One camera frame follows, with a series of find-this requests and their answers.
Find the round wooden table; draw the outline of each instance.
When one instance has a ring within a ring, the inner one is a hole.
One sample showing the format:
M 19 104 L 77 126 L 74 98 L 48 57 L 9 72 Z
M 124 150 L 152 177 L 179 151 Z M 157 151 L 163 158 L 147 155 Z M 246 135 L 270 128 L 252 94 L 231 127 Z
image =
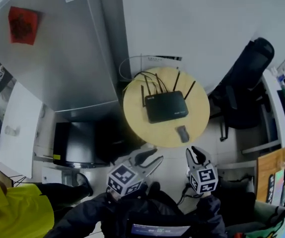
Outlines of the round wooden table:
M 158 77 L 163 81 L 168 91 L 172 91 L 178 70 L 170 67 L 158 67 L 147 70 L 151 73 L 157 73 Z M 156 77 L 146 73 L 154 81 L 158 92 L 159 85 Z M 176 91 L 181 91 L 183 96 L 186 96 L 192 83 L 195 81 L 194 77 L 180 72 L 180 77 L 176 86 Z M 155 94 L 155 86 L 149 82 L 151 94 Z M 144 95 L 148 94 L 144 76 L 137 75 L 135 79 L 128 85 L 124 96 L 124 113 L 129 126 L 132 130 L 144 141 L 161 147 L 179 147 L 192 143 L 199 137 L 207 127 L 210 117 L 210 105 L 207 94 L 203 87 L 196 82 L 193 86 L 186 104 L 189 114 L 180 119 L 163 121 L 159 123 L 149 123 L 147 117 L 146 107 L 142 105 L 142 91 L 141 85 L 144 86 Z M 187 143 L 182 143 L 176 128 L 185 126 L 190 136 Z

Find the refrigerator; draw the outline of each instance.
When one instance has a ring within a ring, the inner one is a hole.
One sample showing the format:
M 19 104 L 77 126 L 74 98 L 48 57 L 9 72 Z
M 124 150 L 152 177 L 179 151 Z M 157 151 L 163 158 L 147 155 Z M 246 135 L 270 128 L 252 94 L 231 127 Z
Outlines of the refrigerator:
M 34 45 L 10 42 L 12 6 L 38 14 Z M 100 0 L 3 0 L 0 63 L 68 121 L 99 120 L 120 112 Z

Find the wooden table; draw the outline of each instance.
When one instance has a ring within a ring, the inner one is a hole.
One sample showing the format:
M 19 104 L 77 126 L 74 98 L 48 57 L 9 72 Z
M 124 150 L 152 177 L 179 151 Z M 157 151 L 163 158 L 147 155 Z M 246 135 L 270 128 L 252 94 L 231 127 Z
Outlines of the wooden table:
M 285 161 L 285 148 L 259 157 L 258 165 L 258 183 L 257 183 L 257 200 L 266 202 L 268 193 L 268 182 L 270 175 L 275 175 L 281 170 L 281 163 Z
M 168 91 L 172 91 L 178 70 L 170 67 L 158 67 L 147 70 L 151 73 L 157 73 L 158 77 L 164 82 Z M 156 77 L 149 75 L 153 81 L 157 82 Z M 195 79 L 180 72 L 180 77 L 176 86 L 176 91 L 181 91 L 185 96 Z M 203 87 L 196 82 L 192 88 L 186 104 L 189 114 L 180 119 L 164 121 L 159 123 L 149 123 L 146 108 L 142 106 L 142 92 L 141 85 L 145 88 L 147 93 L 144 76 L 139 74 L 127 87 L 124 96 L 124 112 L 129 126 L 132 130 L 144 141 L 161 147 L 179 147 L 188 145 L 199 137 L 207 127 L 210 117 L 210 105 L 207 94 Z M 155 94 L 155 87 L 149 83 L 152 94 Z M 184 125 L 190 136 L 187 143 L 182 143 L 176 128 Z

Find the chair backrest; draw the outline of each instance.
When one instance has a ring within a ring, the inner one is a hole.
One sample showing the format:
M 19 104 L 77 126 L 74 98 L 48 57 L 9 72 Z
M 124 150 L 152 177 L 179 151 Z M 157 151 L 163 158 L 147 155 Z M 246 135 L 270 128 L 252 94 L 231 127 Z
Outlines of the chair backrest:
M 263 38 L 249 42 L 221 84 L 242 89 L 255 87 L 274 54 L 272 44 Z

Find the chair leg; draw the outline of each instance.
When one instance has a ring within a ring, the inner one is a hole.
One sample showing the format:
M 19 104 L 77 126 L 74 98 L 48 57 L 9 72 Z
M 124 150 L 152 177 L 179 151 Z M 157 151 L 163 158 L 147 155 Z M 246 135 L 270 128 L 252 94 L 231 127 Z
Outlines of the chair leg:
M 223 115 L 222 112 L 219 112 L 219 113 L 216 113 L 216 114 L 210 116 L 210 119 L 216 118 L 216 117 L 221 117 L 222 115 Z
M 220 129 L 221 129 L 220 141 L 221 141 L 221 142 L 226 141 L 227 138 L 228 138 L 228 128 L 229 128 L 229 127 L 228 127 L 227 123 L 224 123 L 224 125 L 225 125 L 225 137 L 223 136 L 223 122 L 221 121 L 221 124 L 220 124 Z

